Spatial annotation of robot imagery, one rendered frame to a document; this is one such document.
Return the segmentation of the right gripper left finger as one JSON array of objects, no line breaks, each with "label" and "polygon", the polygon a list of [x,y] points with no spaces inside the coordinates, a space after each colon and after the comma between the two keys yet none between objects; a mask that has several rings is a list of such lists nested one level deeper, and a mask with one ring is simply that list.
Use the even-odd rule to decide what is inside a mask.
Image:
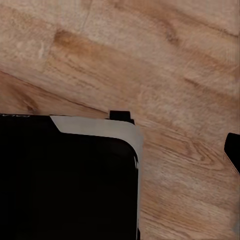
[{"label": "right gripper left finger", "polygon": [[26,153],[21,133],[0,138],[0,193]]}]

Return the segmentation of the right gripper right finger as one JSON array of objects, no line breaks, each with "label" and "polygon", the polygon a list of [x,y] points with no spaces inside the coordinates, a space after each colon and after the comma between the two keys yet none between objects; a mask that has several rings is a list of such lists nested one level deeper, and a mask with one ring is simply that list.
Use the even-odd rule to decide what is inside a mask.
[{"label": "right gripper right finger", "polygon": [[240,135],[229,133],[227,135],[224,151],[240,173]]}]

